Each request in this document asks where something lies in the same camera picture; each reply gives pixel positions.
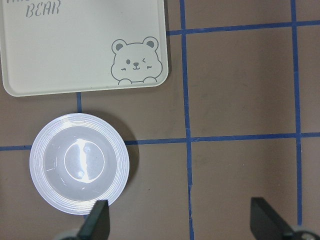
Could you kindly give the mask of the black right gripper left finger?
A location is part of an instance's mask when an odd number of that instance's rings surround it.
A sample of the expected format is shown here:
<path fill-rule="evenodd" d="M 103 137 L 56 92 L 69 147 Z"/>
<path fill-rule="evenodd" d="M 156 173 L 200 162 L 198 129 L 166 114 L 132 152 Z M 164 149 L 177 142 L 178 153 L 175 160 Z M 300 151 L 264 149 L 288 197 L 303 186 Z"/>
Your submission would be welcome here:
<path fill-rule="evenodd" d="M 110 213 L 107 200 L 98 200 L 76 235 L 77 240 L 107 240 L 110 235 Z"/>

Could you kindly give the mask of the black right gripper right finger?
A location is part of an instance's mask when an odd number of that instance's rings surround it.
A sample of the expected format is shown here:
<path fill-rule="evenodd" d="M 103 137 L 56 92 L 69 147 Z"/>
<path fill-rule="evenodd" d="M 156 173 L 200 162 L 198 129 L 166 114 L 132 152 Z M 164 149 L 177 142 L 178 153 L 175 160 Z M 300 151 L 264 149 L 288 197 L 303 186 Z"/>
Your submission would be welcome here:
<path fill-rule="evenodd" d="M 262 197 L 250 200 L 250 230 L 256 240 L 297 240 L 288 223 Z"/>

